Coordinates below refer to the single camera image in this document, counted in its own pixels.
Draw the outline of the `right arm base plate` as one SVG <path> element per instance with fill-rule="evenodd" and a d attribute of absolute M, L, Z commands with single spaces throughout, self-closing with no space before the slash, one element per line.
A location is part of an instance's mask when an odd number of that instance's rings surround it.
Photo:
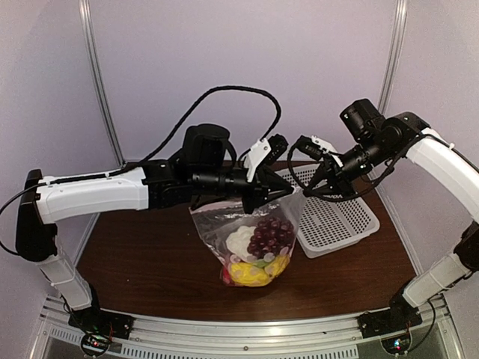
<path fill-rule="evenodd" d="M 357 318 L 357 321 L 364 339 L 407 331 L 423 322 L 420 314 L 412 313 L 404 317 L 392 309 L 365 312 Z"/>

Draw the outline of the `yellow toy fruit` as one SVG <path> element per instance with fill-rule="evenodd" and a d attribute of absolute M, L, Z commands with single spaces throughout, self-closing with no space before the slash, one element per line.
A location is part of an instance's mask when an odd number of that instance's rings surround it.
<path fill-rule="evenodd" d="M 261 268 L 250 263 L 233 263 L 229 275 L 235 284 L 248 287 L 265 286 L 271 282 L 270 276 Z"/>
<path fill-rule="evenodd" d="M 278 255 L 269 265 L 264 267 L 264 271 L 270 277 L 277 277 L 286 269 L 289 262 L 289 255 Z"/>

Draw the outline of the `red toy bell pepper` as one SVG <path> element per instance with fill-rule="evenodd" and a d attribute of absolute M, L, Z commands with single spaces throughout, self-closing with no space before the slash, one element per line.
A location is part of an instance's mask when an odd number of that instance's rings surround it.
<path fill-rule="evenodd" d="M 229 273 L 229 271 L 226 267 L 222 268 L 221 275 L 222 275 L 222 282 L 225 285 L 231 285 L 231 283 L 232 283 L 231 276 L 230 276 L 230 273 Z"/>

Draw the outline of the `dark red toy grapes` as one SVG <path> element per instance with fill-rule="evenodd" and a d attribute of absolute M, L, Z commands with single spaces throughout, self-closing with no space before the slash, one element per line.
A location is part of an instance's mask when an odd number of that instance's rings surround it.
<path fill-rule="evenodd" d="M 295 239 L 295 227 L 291 221 L 268 217 L 257 223 L 247 251 L 258 260 L 269 260 L 279 254 L 288 254 Z"/>

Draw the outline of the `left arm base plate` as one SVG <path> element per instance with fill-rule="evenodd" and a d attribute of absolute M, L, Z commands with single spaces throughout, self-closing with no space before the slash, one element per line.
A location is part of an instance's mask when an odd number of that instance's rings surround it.
<path fill-rule="evenodd" d="M 68 325 L 88 331 L 92 334 L 101 334 L 106 338 L 118 338 L 128 340 L 134 323 L 130 315 L 101 310 L 95 316 L 87 314 L 70 314 Z"/>

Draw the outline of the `clear zip top bag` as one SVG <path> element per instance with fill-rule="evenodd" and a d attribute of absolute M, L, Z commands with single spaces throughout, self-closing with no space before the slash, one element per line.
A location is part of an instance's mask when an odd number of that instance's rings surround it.
<path fill-rule="evenodd" d="M 207 204 L 190 214 L 200 239 L 222 264 L 223 283 L 262 287 L 289 265 L 305 202 L 295 187 L 252 214 L 239 201 Z"/>

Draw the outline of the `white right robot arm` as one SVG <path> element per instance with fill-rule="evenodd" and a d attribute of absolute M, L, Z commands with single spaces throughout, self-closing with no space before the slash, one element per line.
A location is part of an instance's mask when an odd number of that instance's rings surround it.
<path fill-rule="evenodd" d="M 319 164 L 302 186 L 306 196 L 330 203 L 355 200 L 361 193 L 354 190 L 353 180 L 385 164 L 383 173 L 370 183 L 376 188 L 405 158 L 441 183 L 472 217 L 452 252 L 405 284 L 379 320 L 394 331 L 407 329 L 416 320 L 418 307 L 478 271 L 478 168 L 412 112 L 386 118 L 369 99 L 360 99 L 345 108 L 340 118 L 356 141 L 351 150 L 336 153 L 316 136 L 302 136 L 295 144 Z"/>

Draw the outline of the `yellow toy fruit front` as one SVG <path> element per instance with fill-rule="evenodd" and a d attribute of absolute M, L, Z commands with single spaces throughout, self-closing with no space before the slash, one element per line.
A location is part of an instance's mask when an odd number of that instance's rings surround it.
<path fill-rule="evenodd" d="M 248 287 L 265 286 L 271 282 L 270 276 L 261 268 L 250 263 L 233 263 L 229 275 L 235 284 Z"/>

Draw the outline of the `white perforated plastic basket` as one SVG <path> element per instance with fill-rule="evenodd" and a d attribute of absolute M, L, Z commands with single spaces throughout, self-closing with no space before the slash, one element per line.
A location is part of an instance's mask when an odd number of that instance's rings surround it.
<path fill-rule="evenodd" d="M 379 219 L 361 198 L 330 203 L 306 199 L 297 235 L 309 259 L 359 243 L 380 228 Z"/>

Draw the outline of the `white toy cauliflower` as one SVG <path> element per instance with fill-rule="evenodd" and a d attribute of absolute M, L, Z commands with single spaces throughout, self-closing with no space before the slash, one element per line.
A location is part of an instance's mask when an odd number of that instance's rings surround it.
<path fill-rule="evenodd" d="M 254 230 L 253 226 L 240 226 L 236 231 L 230 233 L 225 241 L 227 249 L 242 261 L 246 261 L 250 256 L 248 246 L 254 235 Z"/>

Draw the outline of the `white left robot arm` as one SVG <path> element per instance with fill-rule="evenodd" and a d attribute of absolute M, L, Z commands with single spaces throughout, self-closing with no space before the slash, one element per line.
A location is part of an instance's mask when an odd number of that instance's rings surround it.
<path fill-rule="evenodd" d="M 249 214 L 292 192 L 292 186 L 270 169 L 287 149 L 285 137 L 257 141 L 242 167 L 224 166 L 225 157 L 235 153 L 229 137 L 224 127 L 201 124 L 186 130 L 182 147 L 169 159 L 79 177 L 44 177 L 40 170 L 30 171 L 20 195 L 16 252 L 35 263 L 61 293 L 79 326 L 102 331 L 109 315 L 100 308 L 92 285 L 60 249 L 57 223 L 94 213 L 170 208 L 207 195 L 238 197 Z"/>

